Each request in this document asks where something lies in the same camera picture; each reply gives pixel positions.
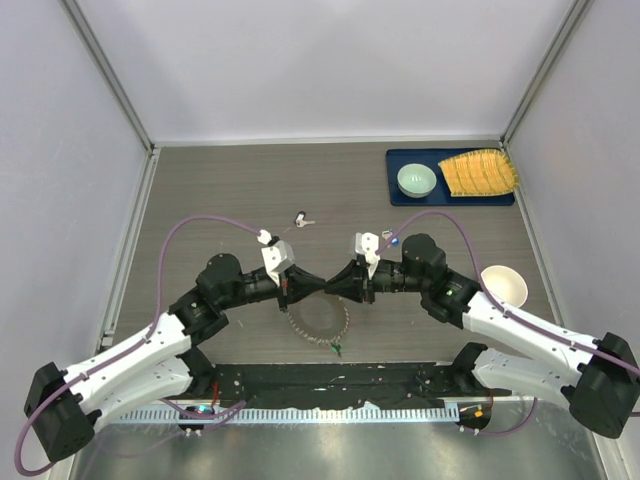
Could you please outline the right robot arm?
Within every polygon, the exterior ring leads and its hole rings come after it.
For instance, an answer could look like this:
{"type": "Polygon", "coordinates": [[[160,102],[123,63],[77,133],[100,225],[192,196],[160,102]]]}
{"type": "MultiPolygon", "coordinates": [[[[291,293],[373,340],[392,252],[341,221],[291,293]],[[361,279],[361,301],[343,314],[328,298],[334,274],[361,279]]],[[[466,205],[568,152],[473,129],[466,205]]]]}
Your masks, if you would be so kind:
{"type": "Polygon", "coordinates": [[[376,255],[378,243],[373,234],[357,235],[354,259],[329,280],[326,293],[358,303],[373,303],[379,293],[417,293],[435,320],[516,352],[464,348],[451,371],[457,391],[472,395],[484,387],[531,395],[568,410],[595,434],[621,436],[639,399],[639,367],[625,339],[565,329],[494,297],[449,268],[445,252],[427,234],[406,238],[398,261],[376,255]]]}

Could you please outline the key with blue tag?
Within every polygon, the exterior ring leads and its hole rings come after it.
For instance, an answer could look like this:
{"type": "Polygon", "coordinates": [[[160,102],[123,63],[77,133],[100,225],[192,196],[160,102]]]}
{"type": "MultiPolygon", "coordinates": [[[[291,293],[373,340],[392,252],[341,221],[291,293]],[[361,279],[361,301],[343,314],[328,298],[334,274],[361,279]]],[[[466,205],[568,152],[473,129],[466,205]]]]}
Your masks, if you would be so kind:
{"type": "Polygon", "coordinates": [[[397,246],[400,243],[392,230],[383,230],[381,237],[385,243],[389,243],[392,246],[397,246]]]}

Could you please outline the key with green tag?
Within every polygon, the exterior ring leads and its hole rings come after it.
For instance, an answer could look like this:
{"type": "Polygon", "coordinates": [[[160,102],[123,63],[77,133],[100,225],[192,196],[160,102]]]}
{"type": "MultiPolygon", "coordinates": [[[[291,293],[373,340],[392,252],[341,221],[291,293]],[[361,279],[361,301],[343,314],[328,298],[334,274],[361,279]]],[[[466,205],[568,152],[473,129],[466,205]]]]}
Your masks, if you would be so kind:
{"type": "Polygon", "coordinates": [[[339,358],[342,357],[342,345],[340,343],[332,342],[330,348],[339,358]]]}

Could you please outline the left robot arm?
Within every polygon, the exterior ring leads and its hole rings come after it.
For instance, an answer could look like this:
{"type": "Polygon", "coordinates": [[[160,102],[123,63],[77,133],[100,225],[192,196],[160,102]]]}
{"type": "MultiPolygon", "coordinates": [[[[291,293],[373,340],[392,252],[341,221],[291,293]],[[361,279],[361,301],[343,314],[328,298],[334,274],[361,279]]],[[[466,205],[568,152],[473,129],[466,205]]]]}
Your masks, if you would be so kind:
{"type": "Polygon", "coordinates": [[[262,253],[263,266],[248,273],[231,254],[213,256],[194,288],[149,326],[66,368],[41,366],[25,401],[23,430],[35,433],[49,462],[76,454],[113,420],[146,403],[205,397],[214,369],[198,347],[227,326],[227,310],[265,300],[286,310],[325,287],[324,279],[296,266],[292,254],[276,246],[262,253]]]}

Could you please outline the metal disc with keyrings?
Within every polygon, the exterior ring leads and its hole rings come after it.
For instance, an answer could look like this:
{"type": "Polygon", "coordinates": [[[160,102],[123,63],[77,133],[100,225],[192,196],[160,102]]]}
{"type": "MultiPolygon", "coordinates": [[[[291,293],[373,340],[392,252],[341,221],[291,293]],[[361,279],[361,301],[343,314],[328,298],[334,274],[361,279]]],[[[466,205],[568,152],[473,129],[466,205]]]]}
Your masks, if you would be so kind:
{"type": "Polygon", "coordinates": [[[350,325],[344,301],[323,292],[289,306],[286,316],[296,334],[310,343],[323,346],[339,344],[350,325]]]}

